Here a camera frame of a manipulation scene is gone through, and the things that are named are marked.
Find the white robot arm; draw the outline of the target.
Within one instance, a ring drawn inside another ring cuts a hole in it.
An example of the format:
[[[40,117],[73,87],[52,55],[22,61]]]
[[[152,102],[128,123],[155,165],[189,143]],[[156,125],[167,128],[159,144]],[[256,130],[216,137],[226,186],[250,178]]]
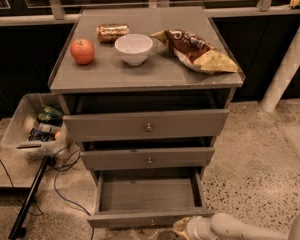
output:
[[[288,234],[245,224],[226,213],[182,218],[173,231],[186,240],[300,240],[300,214]]]

